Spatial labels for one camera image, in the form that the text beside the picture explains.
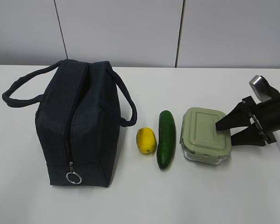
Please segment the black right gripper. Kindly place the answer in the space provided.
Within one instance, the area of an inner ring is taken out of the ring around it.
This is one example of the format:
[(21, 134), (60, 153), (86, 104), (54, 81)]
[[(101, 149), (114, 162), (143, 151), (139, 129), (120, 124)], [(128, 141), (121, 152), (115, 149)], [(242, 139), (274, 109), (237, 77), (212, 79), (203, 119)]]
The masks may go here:
[(274, 132), (280, 130), (280, 98), (256, 104), (251, 96), (216, 123), (217, 131), (235, 127), (247, 128), (231, 136), (233, 146), (252, 145), (264, 147), (276, 142)]

